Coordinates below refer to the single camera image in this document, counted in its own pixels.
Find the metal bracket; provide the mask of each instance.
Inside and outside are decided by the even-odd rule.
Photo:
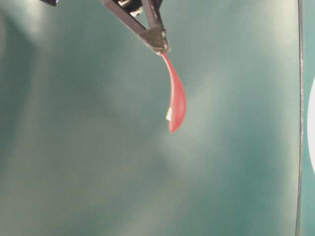
[[[159,13],[162,0],[101,0],[130,30],[157,54],[167,53],[170,48],[166,40],[166,30]],[[149,29],[146,29],[135,15],[143,7]]]

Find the dark vertical edge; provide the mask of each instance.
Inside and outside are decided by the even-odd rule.
[[[302,157],[303,157],[303,0],[298,0],[299,14],[299,42],[300,42],[300,157],[299,157],[299,183],[298,183],[298,198],[295,236],[300,236],[301,226],[301,190],[302,190]]]

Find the red object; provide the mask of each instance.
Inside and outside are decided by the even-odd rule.
[[[171,99],[166,119],[169,120],[168,128],[171,133],[174,133],[182,124],[186,113],[186,95],[183,83],[174,69],[171,61],[166,53],[162,53],[171,80]]]

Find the white tag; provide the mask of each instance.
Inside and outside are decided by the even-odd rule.
[[[167,119],[168,121],[172,120],[172,108],[171,107],[168,108],[168,111],[167,111],[165,119]]]

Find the green backdrop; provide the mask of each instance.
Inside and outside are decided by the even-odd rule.
[[[99,1],[0,14],[1,235],[295,234],[296,0],[164,1],[173,135],[164,62]]]

